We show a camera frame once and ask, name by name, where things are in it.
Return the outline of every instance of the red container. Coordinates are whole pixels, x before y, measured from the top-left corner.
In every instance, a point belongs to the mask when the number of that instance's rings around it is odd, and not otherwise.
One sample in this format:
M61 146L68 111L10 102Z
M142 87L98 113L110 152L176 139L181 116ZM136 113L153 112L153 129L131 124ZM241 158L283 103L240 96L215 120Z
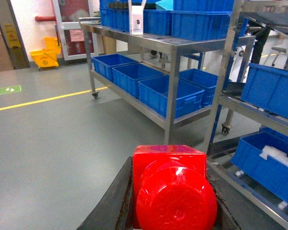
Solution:
M210 230L216 196L206 155L188 146L138 146L133 155L133 227Z

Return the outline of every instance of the yellow floor line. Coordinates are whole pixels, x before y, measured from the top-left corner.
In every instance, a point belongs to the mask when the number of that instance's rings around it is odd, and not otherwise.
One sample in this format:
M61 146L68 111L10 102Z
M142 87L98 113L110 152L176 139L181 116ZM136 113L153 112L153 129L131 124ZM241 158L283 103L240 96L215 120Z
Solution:
M107 89L107 87L98 88L98 89L96 89L96 91L105 90L105 89ZM27 103L22 103L22 104L16 104L16 105L12 105L12 106L7 106L7 107L0 108L0 111L6 110L6 109L14 109L14 108L18 108L18 107L22 107L22 106L27 106L27 105L31 105L31 104L48 102L48 101L52 101L52 100L56 100L56 99L60 99L60 98L65 98L65 97L70 97L70 96L76 96L76 95L83 94L83 93L87 93L87 92L91 92L91 91L92 91L92 90L86 90L86 91L81 91L81 92L74 92L74 93L65 94L65 95L61 95L61 96L57 96L57 97L50 97L50 98L46 98L46 99L42 99L42 100L38 100L38 101L27 102Z

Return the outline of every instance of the white door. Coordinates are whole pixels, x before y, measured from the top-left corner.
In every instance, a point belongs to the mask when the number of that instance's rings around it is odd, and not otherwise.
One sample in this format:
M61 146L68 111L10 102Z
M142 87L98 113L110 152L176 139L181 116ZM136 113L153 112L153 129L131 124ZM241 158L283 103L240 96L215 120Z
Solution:
M53 0L64 60L86 58L79 18L93 17L93 0ZM97 55L96 34L90 34L91 56Z

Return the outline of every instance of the chair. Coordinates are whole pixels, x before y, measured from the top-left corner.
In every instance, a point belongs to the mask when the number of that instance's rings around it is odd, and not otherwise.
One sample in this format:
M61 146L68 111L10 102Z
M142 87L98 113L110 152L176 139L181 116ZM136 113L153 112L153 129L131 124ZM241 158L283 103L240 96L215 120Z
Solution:
M264 61L264 65L266 64L266 62L268 61L268 59L271 55L276 54L276 57L274 58L274 60L272 62L272 66L275 66L275 61L279 55L286 55L288 57L288 45L273 46L271 49L273 51L270 52L270 54L268 55L268 57Z

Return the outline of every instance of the white box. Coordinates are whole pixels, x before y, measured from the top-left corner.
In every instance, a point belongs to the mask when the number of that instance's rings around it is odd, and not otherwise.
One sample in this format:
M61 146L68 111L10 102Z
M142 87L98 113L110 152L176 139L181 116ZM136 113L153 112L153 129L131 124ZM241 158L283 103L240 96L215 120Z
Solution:
M143 34L143 6L132 6L129 8L130 33L134 35Z

